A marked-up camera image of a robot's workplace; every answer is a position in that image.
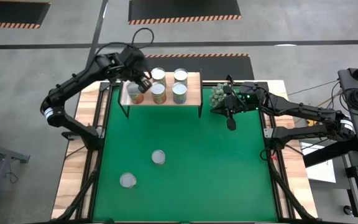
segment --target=tin can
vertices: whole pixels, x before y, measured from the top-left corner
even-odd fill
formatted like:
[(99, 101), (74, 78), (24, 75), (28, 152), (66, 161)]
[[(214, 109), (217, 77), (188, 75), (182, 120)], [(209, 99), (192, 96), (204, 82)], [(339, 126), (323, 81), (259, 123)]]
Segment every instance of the tin can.
[(167, 95), (165, 94), (165, 85), (160, 82), (153, 83), (150, 91), (152, 92), (153, 101), (156, 104), (165, 103)]
[(177, 82), (172, 86), (173, 101), (176, 104), (183, 104), (186, 102), (187, 87), (184, 83)]
[(164, 86), (167, 86), (167, 81), (165, 79), (165, 70), (162, 68), (154, 68), (152, 70), (152, 78), (155, 82), (160, 82), (164, 84)]
[(134, 104), (139, 104), (143, 102), (144, 95), (139, 90), (139, 85), (136, 83), (130, 83), (127, 85), (127, 92), (129, 97), (131, 98), (131, 102)]
[(173, 77), (176, 82), (181, 82), (187, 86), (187, 76), (188, 72), (184, 68), (178, 68), (173, 72)]
[(131, 173), (124, 173), (119, 178), (119, 183), (125, 188), (132, 188), (136, 184), (136, 177)]
[(157, 165), (162, 165), (165, 162), (165, 153), (162, 150), (156, 150), (152, 153), (152, 160)]

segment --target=green mat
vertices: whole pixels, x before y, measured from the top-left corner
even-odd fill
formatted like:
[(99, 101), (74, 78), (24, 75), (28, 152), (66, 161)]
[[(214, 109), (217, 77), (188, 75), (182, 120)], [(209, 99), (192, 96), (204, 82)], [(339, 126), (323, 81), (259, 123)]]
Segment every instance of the green mat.
[[(204, 108), (133, 106), (129, 119), (114, 91), (94, 209), (94, 221), (274, 222), (277, 221), (258, 111), (226, 118)], [(165, 152), (164, 165), (151, 160)], [(136, 185), (126, 189), (120, 176)]]

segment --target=desk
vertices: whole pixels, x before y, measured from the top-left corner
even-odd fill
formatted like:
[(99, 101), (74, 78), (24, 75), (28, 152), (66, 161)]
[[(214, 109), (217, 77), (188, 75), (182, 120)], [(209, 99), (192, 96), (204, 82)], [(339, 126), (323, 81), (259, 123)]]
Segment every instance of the desk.
[[(285, 85), (282, 80), (269, 80), (269, 81), (258, 81), (258, 82), (267, 82), (269, 91), (278, 96), (283, 96), (287, 98), (287, 93), (285, 91)], [(76, 111), (75, 118), (84, 124), (92, 123), (94, 118), (94, 112), (96, 108), (96, 102), (98, 99), (100, 83), (94, 83), (89, 87), (85, 88), (81, 92), (81, 96), (78, 103), (78, 108)], [(98, 118), (99, 124), (102, 123), (104, 116), (104, 108), (107, 96), (102, 98), (102, 110)], [(267, 119), (267, 126), (270, 125), (269, 119)], [(295, 125), (293, 123), (293, 118), (291, 116), (281, 116), (275, 119), (277, 126), (285, 126), (287, 128), (293, 128)], [(297, 141), (291, 141), (289, 144), (297, 149), (299, 149), (299, 144)], [(71, 153), (75, 149), (78, 149), (82, 146), (80, 140), (70, 141), (67, 149), (67, 154)], [(287, 178), (289, 186), (292, 192), (295, 194), (297, 199), (300, 201), (302, 206), (306, 210), (317, 217), (316, 209), (313, 202), (313, 196), (311, 194), (310, 185), (306, 175), (305, 165), (303, 163), (302, 157), (293, 152), (290, 149), (284, 149), (283, 151), (283, 160), (285, 163), (285, 170), (287, 172)], [(84, 149), (77, 152), (76, 154), (69, 157), (63, 166), (62, 176), (60, 179), (60, 184), (57, 190), (57, 197), (55, 200), (55, 205), (52, 212), (52, 218), (57, 218), (61, 215), (66, 207), (74, 199), (75, 195), (78, 193), (81, 185), (81, 179), (84, 171), (85, 160), (86, 160), (87, 151)], [(87, 196), (85, 197), (84, 209), (83, 211), (88, 210), (88, 202), (90, 199), (91, 191), (88, 191)], [(286, 207), (286, 200), (282, 192), (280, 192), (280, 205), (283, 210), (283, 216), (287, 217), (288, 210)]]

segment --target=shelf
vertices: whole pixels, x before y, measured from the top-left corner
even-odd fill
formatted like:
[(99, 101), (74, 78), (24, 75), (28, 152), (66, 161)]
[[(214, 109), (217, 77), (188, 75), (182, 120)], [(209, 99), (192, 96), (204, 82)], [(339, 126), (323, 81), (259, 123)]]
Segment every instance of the shelf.
[(126, 81), (122, 84), (121, 88), (121, 100), (120, 103), (122, 106), (200, 106), (201, 105), (201, 78), (199, 72), (189, 72), (187, 78), (187, 99), (184, 104), (176, 104), (173, 102), (173, 93), (172, 85), (174, 83), (173, 72), (166, 72), (165, 78), (167, 81), (167, 88), (165, 90), (167, 94), (167, 100), (163, 104), (156, 104), (153, 101), (152, 93), (149, 90), (144, 93), (144, 101), (139, 104), (133, 104), (131, 98), (127, 92), (127, 85), (129, 81)]

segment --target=concrete floor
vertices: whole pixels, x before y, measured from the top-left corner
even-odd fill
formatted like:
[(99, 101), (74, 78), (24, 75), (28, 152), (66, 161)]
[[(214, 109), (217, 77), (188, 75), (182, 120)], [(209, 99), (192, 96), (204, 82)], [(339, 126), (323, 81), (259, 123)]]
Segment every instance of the concrete floor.
[[(238, 0), (239, 21), (149, 25), (156, 42), (255, 40), (358, 40), (358, 0)], [(90, 44), (102, 0), (53, 0), (39, 30), (0, 29), (1, 44)], [(110, 1), (99, 43), (130, 41), (143, 26), (127, 25), (127, 0)], [(137, 41), (147, 42), (148, 34)], [(20, 181), (0, 196), (0, 223), (41, 222), (50, 218), (67, 146), (62, 130), (47, 125), (39, 106), (47, 91), (85, 67), (89, 49), (0, 50), (0, 145), (31, 154), (28, 164), (12, 166)], [(297, 47), (149, 48), (145, 54), (248, 53), (255, 79), (284, 80), (288, 93), (337, 78), (339, 69), (358, 67), (358, 45)], [(333, 85), (290, 96), (317, 105)], [(76, 97), (67, 103), (74, 113)], [(320, 218), (357, 222), (337, 210), (346, 193), (326, 200), (313, 189)]]

